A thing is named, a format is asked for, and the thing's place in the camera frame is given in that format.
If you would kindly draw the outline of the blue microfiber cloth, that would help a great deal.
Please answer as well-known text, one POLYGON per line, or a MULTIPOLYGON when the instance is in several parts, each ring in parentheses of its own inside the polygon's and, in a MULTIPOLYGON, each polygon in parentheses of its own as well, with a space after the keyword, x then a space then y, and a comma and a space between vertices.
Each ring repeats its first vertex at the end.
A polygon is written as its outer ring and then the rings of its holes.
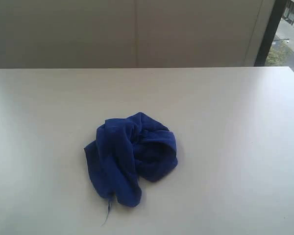
POLYGON ((90 181, 108 209, 114 199, 136 207, 142 197, 139 178, 157 182, 178 165, 173 132, 142 112, 107 119, 84 152, 90 181))

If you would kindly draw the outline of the black window frame post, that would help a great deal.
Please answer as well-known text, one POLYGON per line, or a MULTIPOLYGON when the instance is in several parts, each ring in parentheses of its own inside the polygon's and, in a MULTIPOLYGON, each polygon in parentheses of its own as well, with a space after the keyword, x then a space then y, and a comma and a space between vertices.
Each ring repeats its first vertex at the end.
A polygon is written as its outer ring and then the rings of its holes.
POLYGON ((269 17, 269 21, 254 63, 255 67, 262 67, 265 65, 267 56, 271 48, 271 44, 274 40, 275 33, 279 26, 286 3, 287 0, 276 0, 274 2, 271 15, 269 17))

